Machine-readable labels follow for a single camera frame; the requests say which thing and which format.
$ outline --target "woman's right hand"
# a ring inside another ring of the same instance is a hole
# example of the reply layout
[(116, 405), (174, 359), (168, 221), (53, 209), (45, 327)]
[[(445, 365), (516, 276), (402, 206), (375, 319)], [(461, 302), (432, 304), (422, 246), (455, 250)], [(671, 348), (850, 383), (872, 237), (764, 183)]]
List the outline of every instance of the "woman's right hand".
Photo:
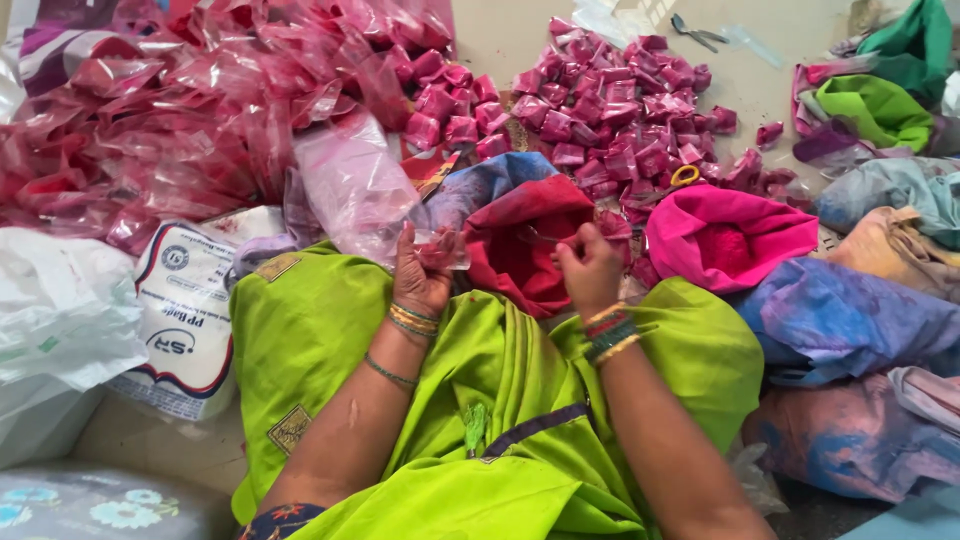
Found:
[(584, 321), (616, 304), (623, 260), (595, 225), (581, 225), (574, 246), (557, 244), (552, 258), (554, 266), (564, 272), (566, 292)]

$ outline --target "bright green cloth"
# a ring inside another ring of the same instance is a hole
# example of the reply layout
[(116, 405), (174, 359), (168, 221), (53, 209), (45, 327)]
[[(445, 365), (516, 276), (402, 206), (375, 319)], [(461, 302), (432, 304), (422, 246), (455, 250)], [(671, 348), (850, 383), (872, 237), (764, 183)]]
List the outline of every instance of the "bright green cloth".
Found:
[(953, 25), (940, 0), (916, 0), (894, 24), (868, 36), (856, 54), (878, 52), (872, 75), (933, 105), (940, 103), (953, 71)]
[(849, 116), (860, 137), (877, 148), (909, 146), (919, 154), (930, 139), (933, 116), (903, 88), (872, 75), (834, 77), (817, 90), (830, 115)]
[[(389, 307), (393, 281), (372, 262), (328, 243), (297, 255), (272, 282), (252, 274), (230, 298), (249, 462), (233, 495), (240, 523), (253, 518), (286, 461), (271, 429), (297, 405), (316, 414), (361, 361)], [(724, 452), (757, 407), (763, 356), (753, 333), (730, 306), (682, 278), (662, 282), (633, 313), (644, 350)], [(616, 446), (579, 325), (567, 321), (548, 336), (500, 296), (453, 298), (384, 481), (292, 538), (659, 537)], [(466, 459), (462, 417), (474, 403), (491, 412), (482, 454), (509, 428), (588, 399), (596, 431), (582, 416), (490, 463)]]

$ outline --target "woman's left hand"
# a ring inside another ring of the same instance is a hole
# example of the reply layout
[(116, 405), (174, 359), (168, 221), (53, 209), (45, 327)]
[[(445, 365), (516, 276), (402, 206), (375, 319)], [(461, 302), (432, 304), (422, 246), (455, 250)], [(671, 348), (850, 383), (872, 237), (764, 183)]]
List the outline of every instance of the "woman's left hand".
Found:
[(414, 226), (409, 221), (396, 243), (394, 302), (421, 315), (439, 319), (450, 299), (451, 270), (426, 270), (414, 251)]

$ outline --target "pink cloth bag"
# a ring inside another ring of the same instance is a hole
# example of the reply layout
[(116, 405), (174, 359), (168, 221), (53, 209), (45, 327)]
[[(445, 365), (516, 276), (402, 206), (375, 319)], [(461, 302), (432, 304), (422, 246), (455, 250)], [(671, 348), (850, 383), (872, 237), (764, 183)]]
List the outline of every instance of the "pink cloth bag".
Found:
[[(746, 237), (749, 261), (733, 275), (705, 268), (695, 235), (710, 224), (731, 224)], [(683, 276), (715, 294), (760, 283), (788, 258), (817, 247), (817, 218), (782, 203), (708, 184), (685, 187), (663, 199), (647, 222), (650, 259), (663, 279)]]

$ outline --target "green saree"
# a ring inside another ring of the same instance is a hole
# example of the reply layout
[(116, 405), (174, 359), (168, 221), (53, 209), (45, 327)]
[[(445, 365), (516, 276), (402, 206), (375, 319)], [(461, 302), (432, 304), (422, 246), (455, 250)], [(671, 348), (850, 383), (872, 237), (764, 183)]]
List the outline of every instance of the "green saree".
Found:
[[(242, 524), (309, 418), (362, 361), (390, 304), (392, 278), (366, 259), (329, 243), (296, 258), (247, 276), (230, 298), (250, 463), (233, 495)], [(724, 452), (757, 406), (763, 357), (750, 329), (681, 278), (632, 312), (644, 351)], [(381, 483), (291, 538), (659, 537), (579, 327), (574, 318), (547, 334), (486, 292), (451, 299)], [(466, 459), (463, 413), (478, 402), (491, 419), (481, 458)]]

